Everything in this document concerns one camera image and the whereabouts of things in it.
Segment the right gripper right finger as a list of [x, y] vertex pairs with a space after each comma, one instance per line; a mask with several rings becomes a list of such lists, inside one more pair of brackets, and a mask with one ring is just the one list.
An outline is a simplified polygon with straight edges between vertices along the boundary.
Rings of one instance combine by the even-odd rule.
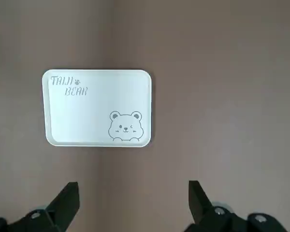
[[243, 219], [223, 206], [214, 206], [197, 180], [188, 182], [188, 204], [194, 222], [185, 232], [287, 232], [273, 216], [252, 213]]

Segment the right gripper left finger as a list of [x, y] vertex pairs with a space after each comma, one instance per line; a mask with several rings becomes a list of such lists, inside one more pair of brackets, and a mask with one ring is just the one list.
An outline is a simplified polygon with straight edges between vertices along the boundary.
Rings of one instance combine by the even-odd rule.
[[0, 232], [65, 232], [80, 208], [79, 186], [69, 182], [46, 207], [8, 223], [0, 217]]

